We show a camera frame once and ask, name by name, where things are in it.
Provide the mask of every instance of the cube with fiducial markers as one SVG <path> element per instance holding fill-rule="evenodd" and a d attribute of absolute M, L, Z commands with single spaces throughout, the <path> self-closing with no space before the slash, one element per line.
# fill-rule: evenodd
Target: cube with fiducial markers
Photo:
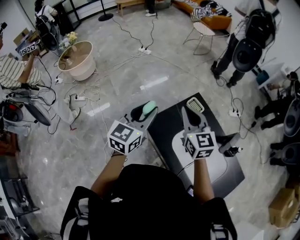
<path fill-rule="evenodd" d="M 143 132 L 127 124 L 114 121 L 107 133 L 110 148 L 128 155 L 142 144 Z"/>
<path fill-rule="evenodd" d="M 184 147 L 192 159 L 208 158 L 217 147 L 215 132 L 187 134 Z"/>

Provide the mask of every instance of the person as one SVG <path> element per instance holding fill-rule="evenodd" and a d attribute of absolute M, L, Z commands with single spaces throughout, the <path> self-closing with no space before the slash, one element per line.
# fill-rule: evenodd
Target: person
<path fill-rule="evenodd" d="M 237 233 L 222 198 L 215 198 L 206 159 L 195 160 L 194 196 L 173 172 L 130 164 L 114 152 L 90 190 L 76 187 L 62 221 L 63 240 L 157 236 L 232 236 Z"/>
<path fill-rule="evenodd" d="M 270 2 L 273 6 L 276 6 L 279 0 L 267 0 Z M 243 17 L 246 17 L 250 15 L 251 12 L 253 12 L 256 9 L 262 9 L 262 6 L 259 2 L 259 0 L 242 0 L 234 10 L 236 10 L 240 15 Z M 220 75 L 228 68 L 229 64 L 232 62 L 233 53 L 234 50 L 242 39 L 245 38 L 246 35 L 246 18 L 243 19 L 238 26 L 236 27 L 233 34 L 230 35 L 228 48 L 223 56 L 223 58 L 220 60 L 219 64 L 217 66 L 212 65 L 211 71 L 215 77 L 215 79 L 219 79 Z M 242 73 L 238 70 L 235 70 L 232 77 L 230 78 L 229 82 L 226 84 L 228 88 L 235 86 L 237 81 L 241 80 L 245 73 Z"/>
<path fill-rule="evenodd" d="M 0 36 L 0 50 L 3 47 L 2 36 Z M 0 57 L 0 94 L 3 97 L 5 95 L 5 90 L 16 90 L 21 87 L 22 83 L 27 83 L 29 85 L 36 85 L 42 82 L 42 72 L 33 66 L 33 61 L 35 56 L 30 54 L 27 62 L 17 61 L 7 55 Z M 42 91 L 39 96 L 41 96 L 48 104 L 51 104 L 54 100 L 54 94 L 52 91 Z M 69 108 L 70 96 L 65 100 L 57 98 L 51 108 L 56 112 L 56 114 L 66 123 L 72 124 L 80 113 L 80 108 L 72 110 Z M 11 126 L 6 125 L 6 130 L 12 133 L 27 136 L 30 127 L 29 126 Z"/>
<path fill-rule="evenodd" d="M 41 16 L 41 15 L 44 15 L 48 18 L 49 22 L 51 22 L 53 24 L 55 31 L 58 33 L 58 43 L 60 44 L 62 42 L 60 28 L 59 28 L 57 22 L 55 21 L 55 19 L 53 18 L 58 15 L 58 12 L 49 5 L 44 6 L 44 0 L 36 0 L 34 5 L 35 5 L 34 10 L 36 13 L 35 18 L 37 16 Z"/>
<path fill-rule="evenodd" d="M 268 84 L 269 90 L 281 90 L 282 98 L 278 100 L 269 102 L 263 109 L 259 106 L 255 108 L 254 118 L 257 120 L 259 118 L 266 117 L 267 115 L 274 113 L 277 114 L 275 118 L 270 121 L 265 121 L 261 125 L 261 129 L 272 128 L 275 125 L 281 124 L 285 120 L 285 115 L 289 109 L 291 102 L 294 99 L 294 82 L 298 81 L 298 75 L 295 72 L 291 72 L 287 75 L 287 79 L 282 83 Z"/>
<path fill-rule="evenodd" d="M 155 12 L 155 0 L 146 0 L 146 17 L 156 16 Z"/>

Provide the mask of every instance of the black pole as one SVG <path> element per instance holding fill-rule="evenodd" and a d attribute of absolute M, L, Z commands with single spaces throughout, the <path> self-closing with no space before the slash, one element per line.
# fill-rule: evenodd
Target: black pole
<path fill-rule="evenodd" d="M 100 16 L 100 17 L 98 18 L 98 20 L 101 21 L 101 22 L 103 22 L 103 21 L 106 21 L 106 20 L 108 20 L 108 19 L 111 19 L 111 18 L 113 17 L 113 14 L 112 14 L 112 13 L 106 14 L 105 8 L 104 8 L 103 1 L 102 1 L 102 0 L 101 0 L 101 5 L 102 5 L 102 9 L 103 9 L 104 15 Z"/>

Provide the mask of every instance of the round beige table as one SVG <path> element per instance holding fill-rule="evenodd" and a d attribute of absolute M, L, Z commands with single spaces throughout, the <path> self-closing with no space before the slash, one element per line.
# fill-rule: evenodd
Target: round beige table
<path fill-rule="evenodd" d="M 194 39 L 193 38 L 193 39 L 189 39 L 188 40 L 188 37 L 187 37 L 186 40 L 184 40 L 183 44 L 185 44 L 186 42 L 191 41 L 191 40 L 199 40 L 199 43 L 198 43 L 197 47 L 195 48 L 193 54 L 194 55 L 206 55 L 206 54 L 208 54 L 211 51 L 212 40 L 213 40 L 213 37 L 215 36 L 215 33 L 209 27 L 207 27 L 204 23 L 202 23 L 202 22 L 195 22 L 193 24 L 193 26 L 194 26 L 193 30 L 190 32 L 190 34 L 188 35 L 188 37 L 192 34 L 192 32 L 194 30 L 196 30 L 196 31 L 198 31 L 200 33 L 199 38 L 198 39 Z M 211 37 L 210 49 L 208 50 L 208 52 L 205 52 L 205 53 L 195 53 L 196 50 L 197 50 L 197 48 L 198 48 L 198 46 L 199 46 L 199 44 L 201 43 L 201 41 L 202 41 L 202 39 L 204 37 Z"/>

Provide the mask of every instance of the green object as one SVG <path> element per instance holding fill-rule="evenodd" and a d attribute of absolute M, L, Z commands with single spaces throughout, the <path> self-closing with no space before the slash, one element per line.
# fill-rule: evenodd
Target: green object
<path fill-rule="evenodd" d="M 148 102 L 143 108 L 142 113 L 144 116 L 146 116 L 148 113 L 150 113 L 154 108 L 156 107 L 155 101 Z"/>

